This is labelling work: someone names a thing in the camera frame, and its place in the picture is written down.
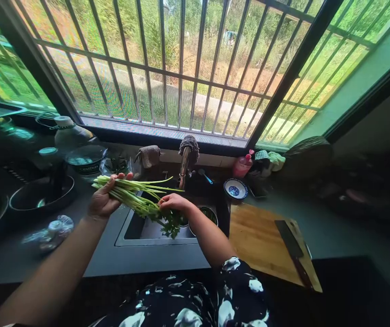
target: kitchen knife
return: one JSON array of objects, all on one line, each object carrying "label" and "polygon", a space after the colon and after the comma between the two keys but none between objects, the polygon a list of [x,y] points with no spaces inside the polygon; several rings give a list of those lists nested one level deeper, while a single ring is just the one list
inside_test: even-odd
[{"label": "kitchen knife", "polygon": [[300,248],[295,236],[292,234],[289,226],[287,226],[286,221],[284,220],[275,220],[275,225],[280,232],[283,242],[285,242],[287,251],[289,252],[290,257],[295,265],[295,268],[300,276],[301,281],[304,286],[310,289],[313,289],[312,282],[310,281],[309,275],[305,271],[303,265],[301,264],[299,258],[304,256],[303,251]]}]

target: pot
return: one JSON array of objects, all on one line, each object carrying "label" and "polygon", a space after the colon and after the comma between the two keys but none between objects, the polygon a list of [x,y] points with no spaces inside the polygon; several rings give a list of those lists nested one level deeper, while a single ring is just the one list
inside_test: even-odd
[{"label": "pot", "polygon": [[66,176],[61,185],[61,195],[53,199],[50,178],[37,179],[17,190],[10,198],[9,207],[16,214],[37,217],[66,208],[76,197],[74,179]]}]

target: cutting board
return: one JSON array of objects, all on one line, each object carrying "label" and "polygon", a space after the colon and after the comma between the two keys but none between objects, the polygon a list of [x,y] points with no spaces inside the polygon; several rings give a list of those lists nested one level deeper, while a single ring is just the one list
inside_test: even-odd
[{"label": "cutting board", "polygon": [[231,206],[230,242],[239,258],[251,268],[303,286],[295,265],[275,225],[285,220],[295,236],[304,256],[300,262],[310,277],[313,288],[322,292],[321,285],[307,252],[298,224],[271,211],[246,203]]}]

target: faucet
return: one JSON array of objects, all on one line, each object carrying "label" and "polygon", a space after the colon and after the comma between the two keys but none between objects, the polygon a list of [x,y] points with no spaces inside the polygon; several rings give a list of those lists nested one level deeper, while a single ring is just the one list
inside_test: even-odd
[{"label": "faucet", "polygon": [[179,189],[185,189],[186,186],[186,176],[191,176],[191,173],[188,172],[188,164],[189,164],[189,154],[191,152],[191,149],[189,146],[185,147],[183,150],[183,158],[181,159],[181,167],[180,167],[180,175],[178,177],[178,188]]}]

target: countertop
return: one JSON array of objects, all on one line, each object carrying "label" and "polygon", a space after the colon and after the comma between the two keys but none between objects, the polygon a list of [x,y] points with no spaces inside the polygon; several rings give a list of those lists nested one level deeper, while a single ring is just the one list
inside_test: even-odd
[{"label": "countertop", "polygon": [[[21,244],[25,235],[44,228],[58,214],[75,223],[83,217],[93,189],[82,181],[76,186],[79,196],[69,207],[0,242],[0,284],[24,281],[45,258],[32,244]],[[268,198],[249,195],[244,202],[296,220],[313,259],[368,255],[390,284],[390,239],[378,232],[337,216],[305,194],[276,189]],[[84,277],[209,267],[198,244],[115,247],[128,212],[119,208],[110,217]]]}]

